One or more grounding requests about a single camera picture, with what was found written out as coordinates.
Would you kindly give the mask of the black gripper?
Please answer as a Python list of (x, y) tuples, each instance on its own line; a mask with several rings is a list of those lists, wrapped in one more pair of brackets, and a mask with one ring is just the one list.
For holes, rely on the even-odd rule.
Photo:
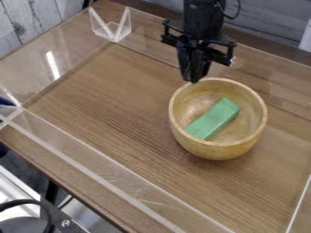
[(224, 33), (226, 0), (183, 0), (183, 19), (165, 19), (162, 42), (178, 50), (183, 80), (197, 83), (212, 62), (232, 66), (237, 41)]

